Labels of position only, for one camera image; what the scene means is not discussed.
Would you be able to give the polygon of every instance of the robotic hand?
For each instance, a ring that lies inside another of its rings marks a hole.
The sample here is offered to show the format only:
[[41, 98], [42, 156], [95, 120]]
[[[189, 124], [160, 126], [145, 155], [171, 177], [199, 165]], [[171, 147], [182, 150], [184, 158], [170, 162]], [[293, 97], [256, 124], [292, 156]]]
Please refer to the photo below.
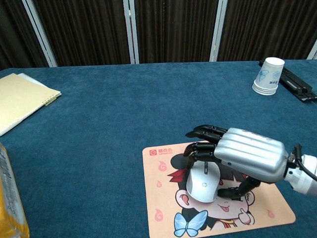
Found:
[[302, 155], [300, 144], [288, 155], [280, 141], [243, 129], [212, 125], [200, 125], [186, 136], [208, 141], [186, 147], [187, 169], [196, 161], [205, 161], [221, 163], [247, 175], [239, 187], [219, 189], [219, 197], [239, 198], [261, 182], [275, 183], [283, 179], [290, 182], [295, 191], [317, 197], [317, 158]]

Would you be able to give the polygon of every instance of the cartoon mouse pad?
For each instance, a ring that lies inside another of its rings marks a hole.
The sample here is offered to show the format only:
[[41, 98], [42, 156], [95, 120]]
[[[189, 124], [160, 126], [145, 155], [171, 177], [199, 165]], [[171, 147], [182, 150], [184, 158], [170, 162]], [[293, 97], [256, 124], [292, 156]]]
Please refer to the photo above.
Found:
[[[295, 222], [295, 214], [274, 184], [260, 187], [241, 199], [217, 197], [201, 203], [186, 191], [190, 143], [148, 147], [143, 166], [151, 238], [207, 237]], [[245, 175], [219, 165], [219, 188], [239, 186]]]

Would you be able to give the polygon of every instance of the computer mouse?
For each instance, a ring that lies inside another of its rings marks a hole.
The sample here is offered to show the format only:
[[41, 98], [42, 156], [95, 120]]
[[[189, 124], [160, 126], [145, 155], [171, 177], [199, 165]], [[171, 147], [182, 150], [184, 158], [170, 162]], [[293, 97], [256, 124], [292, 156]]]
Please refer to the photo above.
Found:
[[189, 171], [186, 189], [199, 202], [213, 202], [219, 181], [220, 169], [215, 162], [196, 161]]

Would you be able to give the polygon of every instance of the paper cup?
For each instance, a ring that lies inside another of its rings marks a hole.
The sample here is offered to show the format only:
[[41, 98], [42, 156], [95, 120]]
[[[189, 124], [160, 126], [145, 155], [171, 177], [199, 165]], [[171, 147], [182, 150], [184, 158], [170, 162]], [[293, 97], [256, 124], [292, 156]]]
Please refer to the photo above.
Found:
[[256, 79], [253, 83], [253, 90], [262, 95], [273, 95], [284, 67], [284, 60], [268, 57], [265, 59]]

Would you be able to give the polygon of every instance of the blue tablecloth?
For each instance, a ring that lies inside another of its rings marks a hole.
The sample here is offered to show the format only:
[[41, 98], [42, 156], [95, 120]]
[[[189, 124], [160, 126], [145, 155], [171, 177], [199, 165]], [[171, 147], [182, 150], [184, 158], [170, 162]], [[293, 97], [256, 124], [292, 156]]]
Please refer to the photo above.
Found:
[[[285, 66], [317, 92], [317, 60]], [[238, 127], [317, 155], [317, 105], [279, 86], [252, 90], [258, 62], [195, 62], [11, 68], [62, 96], [0, 137], [7, 148], [31, 237], [148, 237], [142, 150], [194, 141], [201, 124]], [[317, 200], [277, 184], [294, 224], [219, 237], [314, 237]]]

